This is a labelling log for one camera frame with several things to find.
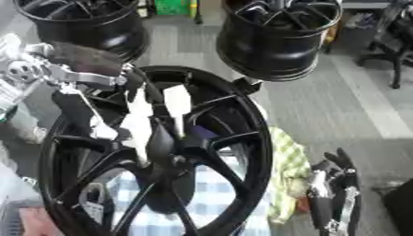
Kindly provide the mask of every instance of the wheel spoke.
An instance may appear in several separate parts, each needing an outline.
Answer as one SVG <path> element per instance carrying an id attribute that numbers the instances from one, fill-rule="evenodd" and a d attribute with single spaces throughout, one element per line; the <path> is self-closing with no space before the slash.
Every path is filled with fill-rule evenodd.
<path id="1" fill-rule="evenodd" d="M 65 189 L 59 196 L 57 201 L 62 201 L 69 205 L 73 205 L 77 202 L 77 198 L 81 191 L 94 179 L 101 176 L 103 173 L 113 170 L 115 168 L 124 168 L 131 171 L 133 174 L 139 172 L 137 170 L 135 151 L 132 148 L 119 149 L 109 155 L 106 155 L 102 159 L 98 160 L 91 168 L 81 174 L 77 179 L 77 182 L 67 189 Z"/>
<path id="2" fill-rule="evenodd" d="M 34 0 L 24 5 L 22 9 L 24 11 L 31 12 L 32 10 L 35 10 L 38 7 L 42 7 L 42 6 L 46 6 L 46 5 L 54 4 L 54 3 L 67 4 L 67 2 L 64 0 L 46 0 L 46 1 L 45 0 Z"/>
<path id="3" fill-rule="evenodd" d="M 90 18 L 93 18 L 93 14 L 90 12 L 87 6 L 85 6 L 83 3 L 79 3 L 78 1 L 75 1 L 76 5 L 80 7 Z"/>
<path id="4" fill-rule="evenodd" d="M 198 236 L 199 235 L 198 228 L 196 227 L 196 225 L 194 224 L 194 221 L 192 220 L 191 216 L 186 210 L 183 200 L 178 196 L 178 194 L 173 188 L 171 190 L 172 190 L 172 196 L 175 201 L 176 210 L 178 212 L 178 216 L 183 222 L 183 225 L 185 226 L 185 232 L 186 232 L 185 234 Z"/>
<path id="5" fill-rule="evenodd" d="M 330 22 L 331 18 L 329 18 L 328 16 L 326 16 L 324 13 L 322 13 L 321 11 L 317 10 L 317 8 L 311 6 L 311 5 L 307 5 L 305 7 L 306 10 L 311 11 L 313 14 L 315 14 L 317 17 L 324 19 L 326 22 Z"/>
<path id="6" fill-rule="evenodd" d="M 282 12 L 284 13 L 285 16 L 289 18 L 289 20 L 294 23 L 296 26 L 300 27 L 301 30 L 307 30 L 308 28 L 302 24 L 294 15 L 292 15 L 289 11 L 286 9 L 283 9 Z"/>
<path id="7" fill-rule="evenodd" d="M 155 184 L 152 183 L 140 190 L 140 192 L 137 194 L 131 205 L 126 209 L 124 215 L 119 220 L 119 223 L 113 230 L 113 233 L 115 235 L 127 235 L 132 221 L 134 220 L 135 216 L 139 213 L 139 211 L 142 209 L 142 207 L 145 205 L 145 198 L 154 185 Z"/>
<path id="8" fill-rule="evenodd" d="M 126 5 L 124 5 L 122 2 L 118 1 L 118 0 L 112 0 L 112 2 L 114 2 L 116 5 L 120 6 L 120 7 L 125 7 Z"/>
<path id="9" fill-rule="evenodd" d="M 282 11 L 278 11 L 276 13 L 274 13 L 273 15 L 271 15 L 271 17 L 268 18 L 268 20 L 266 22 L 264 22 L 264 25 L 266 26 L 267 24 L 269 24 L 271 21 L 273 21 L 276 17 L 280 16 L 282 13 Z"/>
<path id="10" fill-rule="evenodd" d="M 264 1 L 253 1 L 243 7 L 241 7 L 240 9 L 235 11 L 235 14 L 240 14 L 245 10 L 248 10 L 249 8 L 252 8 L 253 6 L 267 6 L 267 3 Z"/>
<path id="11" fill-rule="evenodd" d="M 88 148 L 100 153 L 108 151 L 111 142 L 104 139 L 94 139 L 84 136 L 55 136 L 53 141 L 69 147 Z"/>
<path id="12" fill-rule="evenodd" d="M 259 139 L 260 133 L 258 131 L 253 131 L 249 133 L 242 133 L 233 136 L 218 137 L 212 140 L 212 148 L 215 150 L 220 150 L 221 148 L 229 147 L 239 143 L 248 143 L 252 140 Z"/>
<path id="13" fill-rule="evenodd" d="M 208 158 L 204 161 L 204 164 L 227 179 L 227 181 L 234 187 L 237 197 L 242 198 L 242 196 L 248 192 L 248 188 L 245 186 L 240 176 L 225 163 L 225 161 L 218 155 L 217 151 L 210 150 Z"/>
<path id="14" fill-rule="evenodd" d="M 87 96 L 88 100 L 93 102 L 97 107 L 104 108 L 108 110 L 116 110 L 122 113 L 128 112 L 126 104 L 117 102 L 111 99 L 105 99 L 97 96 Z"/>
<path id="15" fill-rule="evenodd" d="M 51 12 L 49 14 L 49 16 L 47 16 L 47 18 L 49 18 L 49 19 L 60 19 L 62 17 L 65 17 L 65 14 L 67 13 L 67 11 L 71 10 L 75 6 L 76 6 L 76 4 L 74 4 L 74 3 L 59 6 L 53 12 Z"/>
<path id="16" fill-rule="evenodd" d="M 194 108 L 191 110 L 190 115 L 191 116 L 197 116 L 200 112 L 206 112 L 209 111 L 210 109 L 214 109 L 218 107 L 221 104 L 226 104 L 227 102 L 232 102 L 237 98 L 237 95 L 231 94 L 225 97 L 221 97 L 218 99 L 214 100 L 208 100 L 205 102 L 202 102 L 201 104 L 198 104 L 194 106 Z"/>

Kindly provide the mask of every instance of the white plastic piece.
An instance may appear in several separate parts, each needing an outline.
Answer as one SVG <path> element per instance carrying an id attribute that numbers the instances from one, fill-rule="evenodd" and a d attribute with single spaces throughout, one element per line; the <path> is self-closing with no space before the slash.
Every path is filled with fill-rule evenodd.
<path id="1" fill-rule="evenodd" d="M 175 128 L 179 137 L 184 137 L 183 116 L 191 111 L 191 95 L 184 85 L 178 85 L 164 90 L 165 103 L 175 120 Z"/>
<path id="2" fill-rule="evenodd" d="M 134 101 L 127 102 L 129 114 L 124 117 L 121 128 L 129 130 L 132 140 L 125 140 L 123 144 L 135 148 L 142 167 L 149 164 L 147 155 L 147 144 L 152 136 L 152 128 L 149 116 L 153 115 L 152 105 L 145 99 L 145 91 L 139 88 Z"/>
<path id="3" fill-rule="evenodd" d="M 99 113 L 95 109 L 93 109 L 92 105 L 90 104 L 88 99 L 85 97 L 83 92 L 75 88 L 75 85 L 72 85 L 72 84 L 63 85 L 62 88 L 60 89 L 60 92 L 63 94 L 77 94 L 90 107 L 90 109 L 92 110 L 94 114 L 90 118 L 90 127 L 92 130 L 92 132 L 89 134 L 90 137 L 114 140 L 118 136 L 118 133 L 116 132 L 116 130 L 110 128 L 103 121 Z"/>

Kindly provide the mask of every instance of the metal bracket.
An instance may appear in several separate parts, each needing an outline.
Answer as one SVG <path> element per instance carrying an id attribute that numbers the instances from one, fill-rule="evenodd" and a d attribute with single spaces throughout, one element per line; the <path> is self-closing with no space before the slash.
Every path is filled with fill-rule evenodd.
<path id="1" fill-rule="evenodd" d="M 251 77 L 241 77 L 235 79 L 232 84 L 237 87 L 242 93 L 246 95 L 253 94 L 261 89 L 263 80 L 251 78 Z"/>

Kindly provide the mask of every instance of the robotic arm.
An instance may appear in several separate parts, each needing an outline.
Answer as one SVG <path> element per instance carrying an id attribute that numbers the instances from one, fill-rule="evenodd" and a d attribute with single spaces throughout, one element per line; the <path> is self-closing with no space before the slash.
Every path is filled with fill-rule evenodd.
<path id="1" fill-rule="evenodd" d="M 118 133 L 110 128 L 77 85 L 94 89 L 124 86 L 128 100 L 145 86 L 153 100 L 162 95 L 145 74 L 123 64 L 111 53 L 72 44 L 40 43 L 22 47 L 20 38 L 7 34 L 0 38 L 0 120 L 41 83 L 55 87 L 53 101 L 62 112 L 93 138 L 114 140 Z"/>

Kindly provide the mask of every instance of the black wheel rim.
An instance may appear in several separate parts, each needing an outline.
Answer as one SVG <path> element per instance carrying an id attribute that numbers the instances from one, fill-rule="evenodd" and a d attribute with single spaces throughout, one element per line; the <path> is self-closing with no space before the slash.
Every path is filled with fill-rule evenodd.
<path id="1" fill-rule="evenodd" d="M 198 97 L 200 99 L 195 100 L 195 106 L 185 120 L 188 125 L 197 123 L 207 126 L 219 136 L 214 139 L 202 139 L 198 143 L 191 139 L 189 144 L 183 145 L 181 154 L 185 157 L 191 157 L 194 161 L 190 161 L 190 163 L 194 165 L 207 165 L 219 172 L 229 180 L 237 197 L 223 214 L 201 229 L 195 227 L 177 194 L 175 194 L 176 212 L 185 227 L 186 233 L 184 235 L 231 234 L 252 213 L 265 192 L 270 178 L 272 150 L 264 119 L 245 95 L 241 94 L 229 82 L 208 72 L 179 66 L 149 66 L 144 70 L 159 88 L 168 87 L 171 83 L 188 83 L 194 89 L 190 90 L 192 92 L 198 93 L 205 89 L 207 91 L 205 94 L 214 93 L 214 96 L 207 99 L 200 95 Z M 124 115 L 125 107 L 124 104 L 112 99 L 112 97 L 90 98 L 100 109 L 115 112 L 111 124 L 116 124 Z M 223 111 L 233 112 L 232 117 L 228 117 L 227 113 L 222 115 Z M 135 152 L 132 149 L 113 151 L 113 145 L 108 142 L 74 136 L 70 134 L 70 131 L 71 125 L 67 120 L 64 117 L 59 118 L 43 145 L 40 187 L 46 209 L 59 228 L 67 235 L 127 235 L 129 224 L 145 203 L 142 199 L 151 191 L 154 184 L 147 183 L 141 188 L 131 204 L 133 207 L 129 207 L 121 219 L 123 224 L 115 227 L 115 233 L 104 230 L 89 218 L 82 207 L 79 207 L 78 196 L 95 177 L 114 167 L 121 167 L 132 172 L 137 179 L 146 178 L 146 174 L 151 169 L 142 170 L 137 167 L 136 159 L 133 158 Z M 248 167 L 244 180 L 240 180 L 233 171 L 228 169 L 228 166 L 217 154 L 218 149 L 239 143 L 248 149 Z M 82 147 L 109 154 L 101 158 L 97 162 L 98 164 L 79 178 L 72 176 L 73 178 L 66 178 L 72 179 L 71 181 L 64 183 L 62 181 L 64 179 L 62 177 L 62 163 L 60 162 L 63 155 L 59 151 L 73 147 Z"/>
<path id="2" fill-rule="evenodd" d="M 300 33 L 315 33 L 328 29 L 339 21 L 342 14 L 342 9 L 335 0 L 293 1 L 290 6 L 282 9 L 276 9 L 262 0 L 242 6 L 225 7 L 255 26 Z"/>
<path id="3" fill-rule="evenodd" d="M 30 18 L 51 21 L 85 21 L 107 18 L 134 8 L 136 0 L 15 0 L 21 13 Z"/>

